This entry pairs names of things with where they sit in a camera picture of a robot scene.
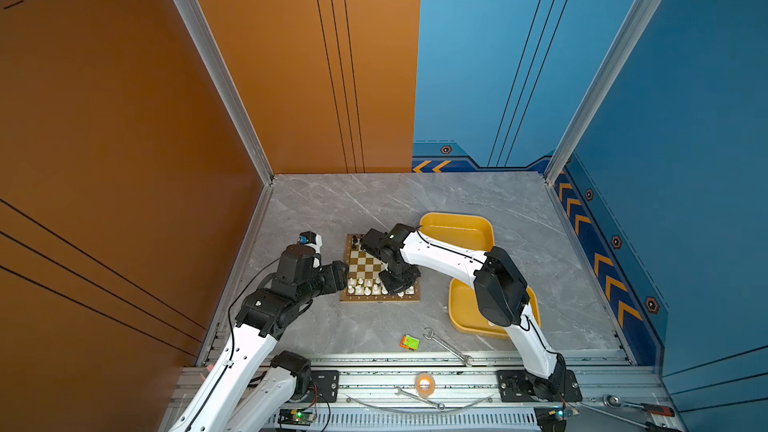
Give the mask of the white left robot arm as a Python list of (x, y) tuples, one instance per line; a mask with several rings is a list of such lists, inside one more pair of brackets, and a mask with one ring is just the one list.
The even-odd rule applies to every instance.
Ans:
[(245, 391), (289, 325), (313, 300), (347, 287), (348, 266), (321, 263), (321, 237), (299, 236), (277, 261), (277, 270), (244, 298), (227, 317), (230, 335), (224, 351), (173, 431), (259, 431), (283, 404), (304, 396), (311, 378), (309, 361), (279, 354), (250, 394)]

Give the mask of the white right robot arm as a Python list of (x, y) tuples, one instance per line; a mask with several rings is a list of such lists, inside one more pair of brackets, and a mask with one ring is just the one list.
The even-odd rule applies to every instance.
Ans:
[(519, 352), (534, 396), (558, 400), (564, 394), (565, 359), (545, 339), (533, 315), (528, 283), (504, 249), (462, 248), (405, 224), (388, 232), (369, 230), (360, 247), (386, 265), (380, 280), (391, 293), (411, 287), (423, 267), (469, 286), (480, 314), (503, 328)]

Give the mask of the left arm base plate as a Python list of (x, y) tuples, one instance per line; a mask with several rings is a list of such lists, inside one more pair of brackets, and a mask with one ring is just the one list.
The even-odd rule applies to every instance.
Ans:
[(335, 369), (310, 371), (304, 394), (299, 398), (301, 403), (310, 403), (319, 395), (321, 401), (330, 404), (337, 402), (340, 382), (340, 371)]

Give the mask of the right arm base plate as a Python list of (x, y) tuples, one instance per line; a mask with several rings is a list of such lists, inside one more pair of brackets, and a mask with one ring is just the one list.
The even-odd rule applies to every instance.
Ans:
[(499, 370), (496, 372), (496, 378), (503, 403), (577, 403), (583, 400), (580, 384), (570, 369), (565, 371), (560, 393), (551, 396), (547, 396), (543, 391), (537, 392), (523, 369)]

